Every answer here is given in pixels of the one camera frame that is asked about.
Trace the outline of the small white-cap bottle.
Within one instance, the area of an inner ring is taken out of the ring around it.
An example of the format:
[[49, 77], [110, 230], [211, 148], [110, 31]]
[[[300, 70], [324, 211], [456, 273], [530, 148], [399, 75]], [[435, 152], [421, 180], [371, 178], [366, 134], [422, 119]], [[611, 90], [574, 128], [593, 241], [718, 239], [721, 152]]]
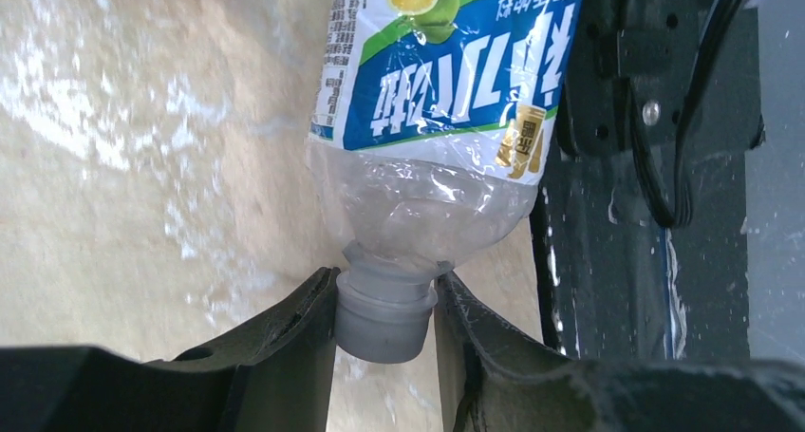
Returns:
[[532, 210], [582, 4], [332, 0], [308, 159], [343, 351], [416, 358], [434, 280]]

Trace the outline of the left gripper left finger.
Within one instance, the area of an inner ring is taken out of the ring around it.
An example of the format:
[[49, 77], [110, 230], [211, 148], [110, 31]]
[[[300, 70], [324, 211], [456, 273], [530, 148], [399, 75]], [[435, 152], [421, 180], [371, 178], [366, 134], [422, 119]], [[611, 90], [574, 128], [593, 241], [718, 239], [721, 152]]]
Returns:
[[5, 431], [323, 431], [337, 271], [171, 361], [101, 347], [5, 347]]

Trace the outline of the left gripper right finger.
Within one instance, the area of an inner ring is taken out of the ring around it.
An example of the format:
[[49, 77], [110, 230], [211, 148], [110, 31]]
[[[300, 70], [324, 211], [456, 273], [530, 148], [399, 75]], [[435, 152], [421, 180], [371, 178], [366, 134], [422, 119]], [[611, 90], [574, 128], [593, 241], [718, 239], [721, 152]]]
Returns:
[[573, 360], [453, 273], [434, 311], [447, 431], [800, 431], [804, 370], [776, 361]]

